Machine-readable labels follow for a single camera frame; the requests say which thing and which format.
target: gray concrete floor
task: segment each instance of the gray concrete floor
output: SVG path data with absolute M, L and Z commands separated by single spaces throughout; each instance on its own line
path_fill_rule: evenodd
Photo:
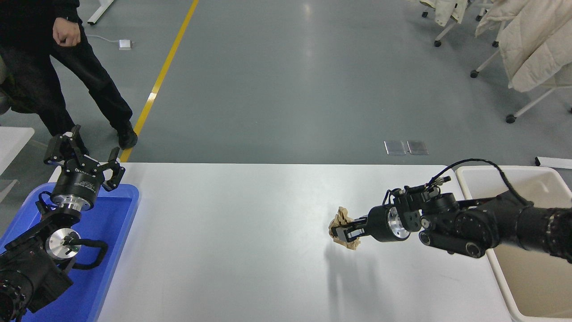
M 116 0 L 88 34 L 131 39 L 131 51 L 91 38 L 96 55 L 131 105 L 133 123 L 191 0 Z M 87 21 L 97 1 L 83 1 Z M 572 91 L 561 89 L 506 124 L 544 89 L 507 88 L 495 33 L 474 38 L 478 9 L 451 31 L 403 0 L 201 1 L 186 30 L 130 162 L 450 164 L 485 158 L 533 165 L 535 156 L 572 158 Z M 105 160 L 116 134 L 77 78 L 59 63 L 63 93 L 92 157 Z M 35 115 L 9 112 L 4 126 L 35 135 L 0 179 L 19 179 L 0 204 L 4 231 L 52 168 L 49 134 Z M 422 140 L 429 155 L 389 156 L 385 140 Z M 559 170 L 567 184 L 570 170 Z

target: black jacket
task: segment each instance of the black jacket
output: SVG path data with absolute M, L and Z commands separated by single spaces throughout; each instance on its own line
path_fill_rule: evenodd
M 51 45 L 54 20 L 81 23 L 79 6 L 79 0 L 0 0 L 0 45 Z

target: white cable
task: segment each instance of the white cable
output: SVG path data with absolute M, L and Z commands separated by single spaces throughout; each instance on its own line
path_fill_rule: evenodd
M 45 150 L 45 149 L 47 148 L 47 144 L 42 143 L 42 142 L 39 142 L 39 141 L 36 141 L 36 140 L 33 140 L 33 139 L 30 139 L 30 140 L 28 141 L 28 143 L 29 143 L 31 146 L 36 146 L 37 148 L 40 148 L 40 149 L 44 149 L 44 150 Z
M 107 38 L 103 38 L 103 37 L 101 37 L 101 36 L 98 36 L 98 35 L 95 35 L 95 34 L 87 34 L 86 36 L 88 36 L 88 37 L 97 37 L 97 38 L 101 38 L 101 39 L 103 39 L 103 40 L 105 40 L 105 41 L 109 41 L 109 42 L 119 42 L 119 40 L 109 40 L 109 39 L 107 39 Z

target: white jacket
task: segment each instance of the white jacket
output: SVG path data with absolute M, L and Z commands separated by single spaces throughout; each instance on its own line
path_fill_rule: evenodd
M 508 20 L 499 49 L 512 87 L 572 86 L 572 0 L 497 0 L 475 34 Z
M 467 9 L 467 0 L 420 0 L 420 2 L 435 9 L 435 22 L 442 27 L 445 27 L 451 17 L 457 20 L 457 23 L 461 23 Z

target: black pants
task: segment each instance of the black pants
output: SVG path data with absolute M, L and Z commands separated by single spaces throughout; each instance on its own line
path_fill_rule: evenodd
M 44 49 L 0 45 L 0 56 L 13 80 L 10 88 L 4 85 L 2 88 L 8 97 L 19 96 L 23 101 L 23 104 L 18 106 L 18 99 L 14 97 L 13 109 L 38 114 L 51 135 L 65 133 L 75 124 L 66 110 L 59 78 L 51 64 L 50 55 L 80 78 L 113 128 L 123 128 L 133 114 L 93 53 L 81 25 L 80 31 L 81 42 L 75 47 L 61 47 L 55 41 L 52 46 Z

